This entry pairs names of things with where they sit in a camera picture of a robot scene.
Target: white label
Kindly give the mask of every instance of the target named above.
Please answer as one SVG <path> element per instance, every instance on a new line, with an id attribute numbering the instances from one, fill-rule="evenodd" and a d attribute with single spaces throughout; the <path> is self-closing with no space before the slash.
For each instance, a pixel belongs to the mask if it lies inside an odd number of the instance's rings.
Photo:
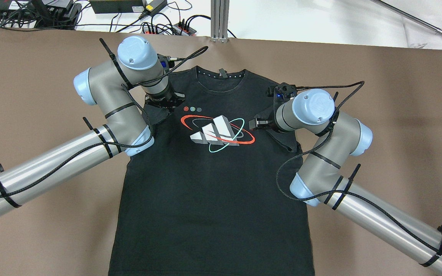
<path id="1" fill-rule="evenodd" d="M 11 4 L 9 5 L 9 10 L 17 10 L 20 8 L 20 5 L 26 5 L 30 1 L 11 1 Z"/>
<path id="2" fill-rule="evenodd" d="M 144 7 L 143 6 L 135 6 L 135 7 L 132 7 L 132 11 L 133 12 L 143 12 Z"/>

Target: light blue cap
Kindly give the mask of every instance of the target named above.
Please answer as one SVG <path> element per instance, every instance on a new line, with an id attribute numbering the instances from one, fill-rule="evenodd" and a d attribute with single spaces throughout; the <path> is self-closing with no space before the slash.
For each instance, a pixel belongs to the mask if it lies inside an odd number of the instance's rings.
<path id="1" fill-rule="evenodd" d="M 351 153 L 352 156 L 359 156 L 367 150 L 371 142 L 373 141 L 373 131 L 365 126 L 361 121 L 356 119 L 359 122 L 359 128 L 361 129 L 361 133 L 359 134 L 359 143 L 358 147 Z"/>
<path id="2" fill-rule="evenodd" d="M 122 64 L 133 70 L 152 68 L 158 61 L 155 49 L 140 36 L 130 36 L 124 39 L 119 44 L 117 55 Z"/>
<path id="3" fill-rule="evenodd" d="M 149 136 L 151 135 L 151 131 L 149 130 L 149 127 L 146 127 L 144 131 L 141 132 L 141 134 L 136 138 L 136 140 L 131 145 L 139 145 L 144 143 L 146 140 L 148 140 Z M 149 142 L 146 145 L 137 147 L 137 148 L 127 148 L 124 150 L 124 152 L 128 156 L 133 156 L 138 154 L 139 152 L 142 152 L 143 150 L 151 147 L 155 143 L 155 139 L 151 138 Z"/>
<path id="4" fill-rule="evenodd" d="M 300 175 L 296 173 L 296 176 L 293 178 L 293 182 L 289 186 L 289 190 L 291 193 L 299 199 L 305 199 L 307 197 L 314 196 L 312 191 L 308 189 L 305 185 L 305 182 L 301 179 Z M 303 201 L 304 203 L 316 207 L 320 201 L 318 199 L 310 199 L 307 201 Z"/>
<path id="5" fill-rule="evenodd" d="M 332 117 L 335 105 L 332 97 L 323 89 L 310 89 L 293 100 L 293 113 L 307 125 L 319 125 Z"/>
<path id="6" fill-rule="evenodd" d="M 88 81 L 88 74 L 90 72 L 90 68 L 84 70 L 79 75 L 74 77 L 73 84 L 74 89 L 83 100 L 88 105 L 96 105 L 97 103 L 93 100 L 93 96 L 91 96 L 90 90 L 90 82 Z"/>

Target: brown table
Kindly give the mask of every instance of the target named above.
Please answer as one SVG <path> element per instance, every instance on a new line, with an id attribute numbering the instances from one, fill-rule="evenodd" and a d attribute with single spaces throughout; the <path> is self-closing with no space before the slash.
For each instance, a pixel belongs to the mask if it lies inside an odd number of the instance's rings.
<path id="1" fill-rule="evenodd" d="M 0 163 L 16 166 L 105 121 L 84 104 L 73 77 L 108 56 L 126 34 L 0 30 Z M 147 35 L 161 54 L 187 56 L 183 65 L 228 72 L 246 68 L 297 85 L 366 85 L 343 110 L 374 133 L 373 145 L 342 168 L 356 183 L 416 218 L 442 223 L 442 51 Z M 341 99 L 349 89 L 341 89 Z M 134 92 L 138 99 L 142 91 Z M 315 137 L 297 131 L 305 149 Z M 75 177 L 0 219 L 0 275 L 106 275 L 128 157 Z M 318 276 L 432 275 L 398 250 L 322 204 L 309 208 Z"/>

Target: neckline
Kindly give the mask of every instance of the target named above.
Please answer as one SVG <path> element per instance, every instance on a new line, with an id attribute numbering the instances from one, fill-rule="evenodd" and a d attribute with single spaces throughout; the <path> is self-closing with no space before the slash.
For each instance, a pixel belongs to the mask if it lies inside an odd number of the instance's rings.
<path id="1" fill-rule="evenodd" d="M 240 72 L 227 73 L 228 78 L 240 77 L 242 80 L 239 82 L 239 84 L 237 84 L 237 86 L 233 87 L 232 89 L 229 89 L 226 91 L 213 91 L 213 90 L 209 90 L 207 87 L 205 87 L 199 81 L 198 74 L 208 75 L 209 77 L 212 76 L 214 79 L 218 79 L 219 73 L 205 70 L 204 68 L 201 68 L 200 66 L 195 66 L 194 68 L 192 68 L 192 71 L 195 74 L 195 80 L 199 84 L 199 86 L 201 87 L 202 91 L 205 93 L 211 94 L 211 95 L 216 95 L 216 96 L 230 95 L 230 94 L 233 94 L 233 93 L 239 91 L 241 89 L 241 87 L 243 86 L 243 84 L 247 81 L 247 77 L 249 77 L 249 75 L 250 75 L 250 72 L 247 69 L 243 69 Z"/>

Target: black t-shirt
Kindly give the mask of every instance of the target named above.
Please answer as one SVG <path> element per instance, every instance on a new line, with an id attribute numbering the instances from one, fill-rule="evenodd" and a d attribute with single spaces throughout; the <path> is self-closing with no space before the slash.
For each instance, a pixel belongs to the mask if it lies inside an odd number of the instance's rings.
<path id="1" fill-rule="evenodd" d="M 275 82 L 199 67 L 170 80 L 186 100 L 173 113 L 145 106 L 155 143 L 127 166 L 109 275 L 314 275 L 306 205 L 275 185 L 300 145 L 248 127 L 272 108 Z M 279 183 L 301 164 L 284 166 Z"/>

